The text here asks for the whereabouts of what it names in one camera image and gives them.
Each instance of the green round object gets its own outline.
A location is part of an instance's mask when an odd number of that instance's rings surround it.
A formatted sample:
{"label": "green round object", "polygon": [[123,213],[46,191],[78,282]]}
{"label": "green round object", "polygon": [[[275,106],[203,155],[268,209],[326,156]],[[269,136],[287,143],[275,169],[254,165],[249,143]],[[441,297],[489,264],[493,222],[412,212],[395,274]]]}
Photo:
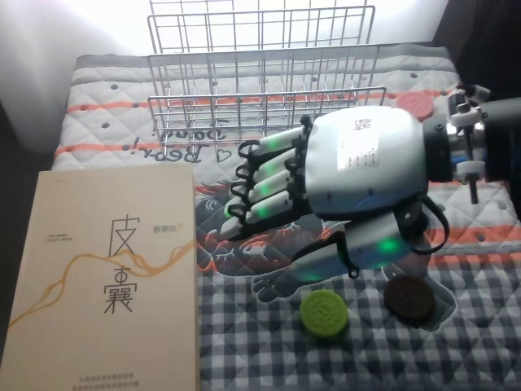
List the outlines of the green round object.
{"label": "green round object", "polygon": [[332,337],[348,324],[348,307],[342,297],[332,291],[314,291],[300,303],[300,320],[314,336]]}

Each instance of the robotic arm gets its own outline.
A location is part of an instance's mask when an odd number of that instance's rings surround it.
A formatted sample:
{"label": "robotic arm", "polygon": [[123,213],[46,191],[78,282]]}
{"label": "robotic arm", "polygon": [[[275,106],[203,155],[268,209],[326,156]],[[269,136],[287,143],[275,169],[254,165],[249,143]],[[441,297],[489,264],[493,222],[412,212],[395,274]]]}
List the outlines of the robotic arm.
{"label": "robotic arm", "polygon": [[[449,223],[427,196],[429,181],[469,183],[477,203],[479,179],[509,176],[508,130],[521,124],[521,99],[473,107],[466,92],[456,90],[449,108],[449,122],[434,116],[422,124],[399,108],[348,108],[314,122],[303,116],[301,126],[243,143],[239,155],[246,162],[230,188],[234,198],[225,206],[221,236],[245,239],[310,213],[348,221],[344,232],[294,256],[286,286],[356,278],[359,270],[411,252],[439,250]],[[421,239],[428,224],[423,206],[444,228],[443,242],[434,247]]]}

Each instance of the book cover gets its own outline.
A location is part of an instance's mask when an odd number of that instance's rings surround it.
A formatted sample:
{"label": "book cover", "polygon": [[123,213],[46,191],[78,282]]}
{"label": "book cover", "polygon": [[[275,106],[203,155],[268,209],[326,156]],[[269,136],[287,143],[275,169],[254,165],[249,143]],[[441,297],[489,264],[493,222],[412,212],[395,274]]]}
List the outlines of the book cover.
{"label": "book cover", "polygon": [[199,389],[189,165],[40,173],[0,389]]}

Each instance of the quilted mat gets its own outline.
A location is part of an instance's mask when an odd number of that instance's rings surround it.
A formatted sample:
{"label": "quilted mat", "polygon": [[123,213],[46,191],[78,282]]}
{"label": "quilted mat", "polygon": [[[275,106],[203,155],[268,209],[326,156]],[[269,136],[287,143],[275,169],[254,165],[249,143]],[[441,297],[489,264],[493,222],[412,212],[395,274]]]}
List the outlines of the quilted mat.
{"label": "quilted mat", "polygon": [[[399,45],[389,53],[373,83],[387,87],[385,104],[422,90],[435,112],[445,112],[458,81],[446,51]],[[223,144],[216,155],[211,134],[200,134],[208,145],[165,155],[148,111],[152,94],[146,59],[80,58],[53,169],[194,165],[201,389],[519,389],[521,226],[501,184],[480,183],[477,205],[459,184],[431,186],[452,227],[431,257],[363,270],[355,280],[284,283],[295,251],[339,224],[307,216],[243,242],[220,240],[223,205],[242,163],[236,147]],[[429,235],[437,241],[442,231],[433,223]],[[383,303],[386,282],[401,273],[421,276],[435,292],[436,311],[421,327],[404,325]],[[310,336],[299,318],[302,299],[324,288],[348,305],[348,328],[328,341]]]}

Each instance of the white wall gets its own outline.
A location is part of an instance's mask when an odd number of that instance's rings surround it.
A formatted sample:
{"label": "white wall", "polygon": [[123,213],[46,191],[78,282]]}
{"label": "white wall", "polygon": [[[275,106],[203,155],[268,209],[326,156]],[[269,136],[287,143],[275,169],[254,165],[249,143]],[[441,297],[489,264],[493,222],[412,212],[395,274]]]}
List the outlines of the white wall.
{"label": "white wall", "polygon": [[[281,0],[260,1],[263,9],[282,4]],[[311,0],[311,5],[329,7],[334,1]],[[368,0],[377,7],[370,41],[430,41],[447,1]],[[337,0],[339,6],[361,3],[363,0]],[[235,4],[239,10],[256,7],[251,0]],[[287,7],[306,6],[303,0],[287,0]],[[163,11],[168,12],[166,7],[174,6],[164,6]],[[185,11],[199,11],[195,7],[186,6]],[[0,101],[26,147],[55,149],[78,56],[151,53],[150,12],[148,0],[0,2]]]}

